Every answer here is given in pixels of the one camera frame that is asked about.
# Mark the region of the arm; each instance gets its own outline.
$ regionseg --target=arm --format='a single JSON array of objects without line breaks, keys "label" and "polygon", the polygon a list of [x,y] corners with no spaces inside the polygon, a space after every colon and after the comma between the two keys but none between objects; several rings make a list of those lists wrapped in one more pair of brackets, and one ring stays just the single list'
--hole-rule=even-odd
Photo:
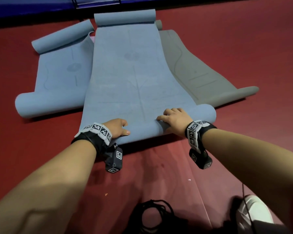
[{"label": "arm", "polygon": [[[183,109],[166,109],[163,120],[169,132],[184,137],[193,120]],[[211,129],[202,137],[204,147],[234,176],[247,185],[290,226],[289,212],[293,198],[293,153],[277,145],[244,135]]]},{"label": "arm", "polygon": [[[104,123],[113,138],[127,122]],[[38,168],[0,200],[0,233],[63,233],[85,189],[97,152],[78,140]]]}]

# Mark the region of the left hand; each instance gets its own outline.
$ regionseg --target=left hand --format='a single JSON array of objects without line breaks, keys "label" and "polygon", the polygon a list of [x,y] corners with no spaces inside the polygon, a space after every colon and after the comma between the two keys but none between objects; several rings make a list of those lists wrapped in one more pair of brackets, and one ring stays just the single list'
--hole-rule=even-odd
[{"label": "left hand", "polygon": [[113,139],[124,135],[130,135],[130,131],[123,128],[123,126],[128,126],[127,121],[124,119],[113,119],[104,122],[103,125],[105,125],[110,130]]}]

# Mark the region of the black cable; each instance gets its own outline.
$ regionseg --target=black cable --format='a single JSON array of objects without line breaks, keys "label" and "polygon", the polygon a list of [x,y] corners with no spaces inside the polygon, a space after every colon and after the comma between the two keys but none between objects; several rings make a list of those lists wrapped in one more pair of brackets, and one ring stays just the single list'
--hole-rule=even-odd
[{"label": "black cable", "polygon": [[[156,202],[165,203],[170,212],[166,210],[166,206],[156,204]],[[156,208],[160,213],[162,222],[153,228],[143,225],[142,215],[145,210],[149,208]],[[123,234],[138,234],[138,233],[186,233],[188,229],[188,220],[178,218],[169,203],[164,200],[149,200],[144,203],[139,203],[134,208],[129,217],[128,225]]]},{"label": "black cable", "polygon": [[252,221],[252,219],[251,219],[251,215],[250,215],[250,212],[249,212],[249,210],[248,210],[248,207],[247,207],[247,204],[246,204],[246,201],[245,201],[245,196],[244,196],[244,184],[243,184],[243,183],[242,183],[242,195],[243,195],[243,201],[244,201],[244,204],[245,204],[245,207],[246,207],[246,211],[247,211],[247,213],[248,213],[248,217],[249,217],[249,219],[250,219],[250,221],[251,221],[251,228],[252,228],[253,234],[257,234],[257,233],[256,233],[256,230],[255,230],[255,227],[254,227],[254,223],[253,223],[253,221]]}]

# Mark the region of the right hand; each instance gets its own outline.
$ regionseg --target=right hand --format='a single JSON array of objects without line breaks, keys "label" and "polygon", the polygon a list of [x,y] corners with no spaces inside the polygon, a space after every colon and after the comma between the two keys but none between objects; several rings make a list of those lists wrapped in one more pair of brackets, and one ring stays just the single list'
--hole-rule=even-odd
[{"label": "right hand", "polygon": [[156,120],[161,120],[170,125],[166,130],[181,137],[185,137],[187,126],[193,122],[192,118],[182,108],[166,109],[163,115],[158,116]]}]

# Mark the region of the shoe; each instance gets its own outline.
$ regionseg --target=shoe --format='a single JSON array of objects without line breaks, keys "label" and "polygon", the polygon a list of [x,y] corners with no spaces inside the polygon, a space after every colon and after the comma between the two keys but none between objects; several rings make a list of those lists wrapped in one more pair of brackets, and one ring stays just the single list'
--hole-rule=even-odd
[{"label": "shoe", "polygon": [[[245,202],[253,222],[274,223],[268,207],[260,198],[255,195],[248,195],[245,197]],[[242,201],[236,214],[238,234],[254,234],[245,202]]]}]

